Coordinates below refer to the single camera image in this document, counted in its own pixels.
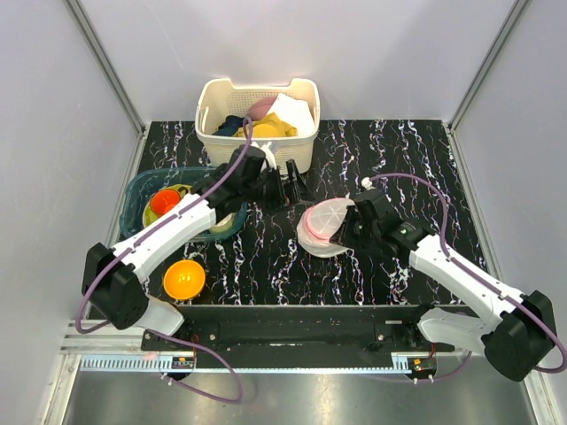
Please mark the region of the white pink mesh laundry bag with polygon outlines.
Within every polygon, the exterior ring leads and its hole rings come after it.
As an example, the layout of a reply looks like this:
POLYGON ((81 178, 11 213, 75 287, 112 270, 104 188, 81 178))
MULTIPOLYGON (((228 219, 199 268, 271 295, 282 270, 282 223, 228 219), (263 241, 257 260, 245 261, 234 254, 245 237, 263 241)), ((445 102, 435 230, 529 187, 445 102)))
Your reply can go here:
POLYGON ((330 239, 342 225, 347 208, 353 205, 352 199, 335 197, 307 208, 296 227, 299 245, 321 259, 347 252, 346 247, 334 244, 330 239))

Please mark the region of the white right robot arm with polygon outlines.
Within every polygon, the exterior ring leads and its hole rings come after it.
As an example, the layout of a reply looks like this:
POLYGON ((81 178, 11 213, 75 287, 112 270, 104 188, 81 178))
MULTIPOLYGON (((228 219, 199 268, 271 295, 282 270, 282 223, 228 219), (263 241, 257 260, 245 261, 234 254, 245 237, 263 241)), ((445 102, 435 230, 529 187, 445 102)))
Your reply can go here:
POLYGON ((521 382, 558 345, 553 306, 546 295, 537 290, 526 295, 476 267, 428 226, 401 218, 379 189, 354 198, 331 241, 396 258, 473 311, 466 316, 422 308, 401 331, 410 350, 449 344, 483 355, 501 375, 521 382))

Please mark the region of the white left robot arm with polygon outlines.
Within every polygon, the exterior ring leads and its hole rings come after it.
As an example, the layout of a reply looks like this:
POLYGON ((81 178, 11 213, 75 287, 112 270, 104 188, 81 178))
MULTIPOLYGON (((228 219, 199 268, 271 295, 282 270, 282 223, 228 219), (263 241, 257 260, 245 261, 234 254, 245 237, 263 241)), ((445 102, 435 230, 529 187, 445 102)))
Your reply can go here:
POLYGON ((229 162, 191 184, 190 192, 156 222, 113 247, 93 245, 85 259, 82 302, 92 304, 106 324, 155 330, 168 348, 180 351, 190 343, 190 327, 172 304, 147 295, 142 281, 181 245, 244 203, 278 212, 311 198, 294 160, 280 168, 267 145, 245 143, 229 162))

